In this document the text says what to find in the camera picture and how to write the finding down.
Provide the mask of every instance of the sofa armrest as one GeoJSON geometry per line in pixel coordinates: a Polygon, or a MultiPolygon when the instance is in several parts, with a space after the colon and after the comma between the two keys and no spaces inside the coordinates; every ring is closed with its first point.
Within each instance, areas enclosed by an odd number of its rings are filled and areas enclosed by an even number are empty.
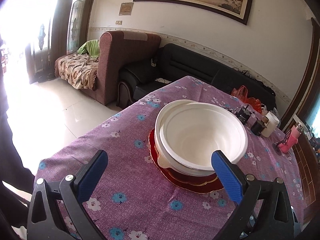
{"type": "Polygon", "coordinates": [[[158,77],[158,68],[151,66],[150,59],[129,63],[119,70],[119,81],[125,81],[133,94],[136,86],[152,82],[158,77]]]}
{"type": "Polygon", "coordinates": [[[115,100],[120,68],[130,62],[151,59],[159,48],[160,41],[160,36],[150,33],[104,33],[100,38],[96,99],[103,104],[115,100]]]}

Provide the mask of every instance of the white bowl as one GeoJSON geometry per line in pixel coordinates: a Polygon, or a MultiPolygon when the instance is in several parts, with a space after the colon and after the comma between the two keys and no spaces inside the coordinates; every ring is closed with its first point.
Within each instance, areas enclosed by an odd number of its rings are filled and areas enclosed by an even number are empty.
{"type": "Polygon", "coordinates": [[[187,99],[176,100],[167,104],[159,112],[156,119],[156,125],[155,125],[155,144],[159,152],[158,164],[160,167],[164,169],[172,168],[173,170],[186,175],[197,176],[197,177],[209,176],[213,174],[214,171],[194,170],[177,162],[174,158],[171,157],[169,153],[167,153],[160,139],[160,126],[162,124],[162,120],[165,120],[167,116],[171,113],[171,111],[175,110],[177,107],[180,107],[181,105],[186,105],[189,103],[196,103],[196,102],[192,100],[187,100],[187,99]]]}
{"type": "Polygon", "coordinates": [[[177,162],[201,171],[213,171],[214,151],[221,150],[236,164],[248,146],[246,130],[238,118],[207,103],[189,103],[173,109],[162,121],[160,139],[177,162]]]}

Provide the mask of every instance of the door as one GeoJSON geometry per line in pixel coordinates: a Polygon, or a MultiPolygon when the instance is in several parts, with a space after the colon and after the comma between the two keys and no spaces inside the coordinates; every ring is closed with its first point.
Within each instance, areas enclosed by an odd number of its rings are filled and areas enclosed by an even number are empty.
{"type": "Polygon", "coordinates": [[[55,78],[54,63],[86,42],[93,0],[55,0],[38,36],[26,47],[29,82],[55,78]]]}

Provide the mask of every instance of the red plastic bag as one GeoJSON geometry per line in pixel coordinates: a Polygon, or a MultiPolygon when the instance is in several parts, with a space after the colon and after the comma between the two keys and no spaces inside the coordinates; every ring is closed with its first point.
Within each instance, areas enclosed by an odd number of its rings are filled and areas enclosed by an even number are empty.
{"type": "Polygon", "coordinates": [[[256,98],[248,98],[248,89],[245,86],[241,86],[238,90],[234,88],[231,95],[239,98],[245,104],[251,105],[258,113],[262,113],[260,100],[256,98]]]}
{"type": "Polygon", "coordinates": [[[242,102],[246,103],[248,97],[248,89],[245,86],[239,87],[239,89],[233,89],[231,95],[239,98],[242,102]]]}
{"type": "Polygon", "coordinates": [[[254,110],[256,110],[258,113],[262,114],[262,109],[261,109],[261,101],[256,98],[247,98],[246,101],[247,104],[250,104],[254,110]]]}

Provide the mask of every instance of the pink bottle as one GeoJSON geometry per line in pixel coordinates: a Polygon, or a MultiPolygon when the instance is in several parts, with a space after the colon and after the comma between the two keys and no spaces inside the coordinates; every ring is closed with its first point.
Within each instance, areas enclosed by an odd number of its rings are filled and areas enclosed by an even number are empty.
{"type": "Polygon", "coordinates": [[[296,123],[291,128],[291,133],[288,140],[278,145],[279,149],[283,153],[287,153],[290,150],[290,148],[298,142],[298,138],[301,135],[301,132],[302,132],[302,126],[299,123],[296,123]]]}

